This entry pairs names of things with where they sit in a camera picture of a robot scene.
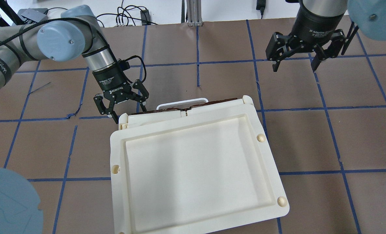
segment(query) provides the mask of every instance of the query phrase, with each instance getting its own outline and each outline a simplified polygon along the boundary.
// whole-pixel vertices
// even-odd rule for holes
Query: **screw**
[[[369,20],[370,20],[370,21],[373,21],[373,20],[375,20],[375,19],[377,19],[377,15],[376,15],[376,14],[371,14],[371,15],[369,16]]]

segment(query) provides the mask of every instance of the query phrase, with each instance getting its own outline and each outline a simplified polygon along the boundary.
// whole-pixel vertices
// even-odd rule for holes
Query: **white handle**
[[[209,100],[207,98],[196,98],[196,99],[190,99],[190,100],[185,100],[185,101],[179,101],[179,102],[170,102],[170,103],[165,103],[165,104],[160,104],[157,106],[157,110],[164,110],[167,108],[173,108],[178,105],[185,105],[185,104],[190,104],[192,106],[193,104],[202,104],[202,103],[207,103]]]

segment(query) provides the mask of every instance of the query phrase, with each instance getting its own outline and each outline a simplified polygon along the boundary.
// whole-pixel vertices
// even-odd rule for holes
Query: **robotic arm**
[[[0,89],[24,62],[68,61],[82,55],[103,92],[93,98],[100,114],[107,114],[118,123],[114,105],[129,99],[139,102],[146,111],[149,93],[143,81],[132,83],[123,73],[129,69],[127,61],[138,56],[124,61],[115,58],[89,6],[69,9],[61,17],[33,25],[0,28]],[[141,95],[132,88],[138,89]],[[104,97],[110,101],[107,108],[102,101]]]
[[[374,40],[386,40],[386,0],[286,0],[300,3],[295,24],[289,35],[274,32],[266,49],[267,59],[276,72],[282,60],[295,53],[315,52],[313,71],[328,58],[342,55],[360,28]],[[346,9],[353,23],[347,37],[336,30]],[[331,41],[327,49],[323,46]]]

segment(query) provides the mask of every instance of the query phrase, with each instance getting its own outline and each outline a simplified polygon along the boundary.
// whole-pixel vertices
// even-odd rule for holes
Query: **white tray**
[[[208,233],[289,211],[252,99],[120,118],[111,136],[116,234]]]

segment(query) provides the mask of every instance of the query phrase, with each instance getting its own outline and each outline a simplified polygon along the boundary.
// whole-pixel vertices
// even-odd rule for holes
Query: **white plastic box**
[[[289,211],[252,99],[119,119],[111,135],[116,234],[193,234]]]

